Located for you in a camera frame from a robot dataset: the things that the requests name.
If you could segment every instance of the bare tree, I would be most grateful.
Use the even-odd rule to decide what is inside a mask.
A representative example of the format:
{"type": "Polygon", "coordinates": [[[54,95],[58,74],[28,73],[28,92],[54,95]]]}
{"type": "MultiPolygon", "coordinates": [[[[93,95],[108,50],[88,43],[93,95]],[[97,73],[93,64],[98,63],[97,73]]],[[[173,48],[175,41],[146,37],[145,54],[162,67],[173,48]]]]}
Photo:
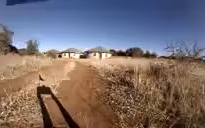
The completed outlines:
{"type": "Polygon", "coordinates": [[[205,59],[205,48],[199,47],[196,41],[167,43],[165,49],[176,58],[205,59]]]}

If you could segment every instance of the sky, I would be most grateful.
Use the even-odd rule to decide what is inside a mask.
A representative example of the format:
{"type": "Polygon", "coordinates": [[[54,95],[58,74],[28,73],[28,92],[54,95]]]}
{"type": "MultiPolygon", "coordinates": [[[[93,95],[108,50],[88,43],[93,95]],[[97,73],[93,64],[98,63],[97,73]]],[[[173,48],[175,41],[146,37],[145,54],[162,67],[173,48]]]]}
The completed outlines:
{"type": "Polygon", "coordinates": [[[167,42],[184,40],[205,47],[205,0],[0,0],[0,23],[14,31],[15,46],[36,39],[41,51],[140,47],[163,55],[167,42]]]}

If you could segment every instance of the grass field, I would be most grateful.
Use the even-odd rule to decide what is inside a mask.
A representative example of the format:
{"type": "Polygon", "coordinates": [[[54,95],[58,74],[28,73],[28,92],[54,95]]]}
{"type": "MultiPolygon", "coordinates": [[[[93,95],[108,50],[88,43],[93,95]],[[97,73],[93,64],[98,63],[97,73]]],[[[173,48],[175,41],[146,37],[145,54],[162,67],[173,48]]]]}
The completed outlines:
{"type": "Polygon", "coordinates": [[[100,97],[121,128],[205,128],[205,65],[148,59],[91,61],[106,80],[100,97]]]}
{"type": "Polygon", "coordinates": [[[52,59],[40,56],[0,55],[0,80],[15,78],[52,63],[52,59]]]}

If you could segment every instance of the vegetation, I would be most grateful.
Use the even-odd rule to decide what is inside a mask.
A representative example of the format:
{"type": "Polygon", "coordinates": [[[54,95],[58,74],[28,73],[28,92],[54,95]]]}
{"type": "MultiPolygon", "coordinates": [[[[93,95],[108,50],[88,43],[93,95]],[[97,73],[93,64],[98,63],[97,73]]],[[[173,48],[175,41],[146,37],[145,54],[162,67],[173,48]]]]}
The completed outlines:
{"type": "Polygon", "coordinates": [[[13,34],[5,25],[0,24],[0,54],[18,52],[17,48],[12,45],[13,34]]]}
{"type": "Polygon", "coordinates": [[[38,46],[39,43],[36,40],[28,40],[27,42],[27,54],[28,55],[36,55],[38,54],[38,46]]]}
{"type": "Polygon", "coordinates": [[[204,64],[159,61],[99,70],[107,81],[99,99],[118,117],[117,127],[205,128],[204,64]]]}
{"type": "Polygon", "coordinates": [[[150,53],[148,50],[144,53],[141,48],[133,47],[128,48],[126,51],[118,50],[115,51],[114,49],[111,49],[110,52],[113,56],[129,56],[129,57],[145,57],[145,58],[156,58],[158,55],[157,53],[153,52],[150,53]]]}
{"type": "Polygon", "coordinates": [[[198,47],[197,42],[169,43],[165,49],[177,59],[205,59],[205,48],[198,47]]]}

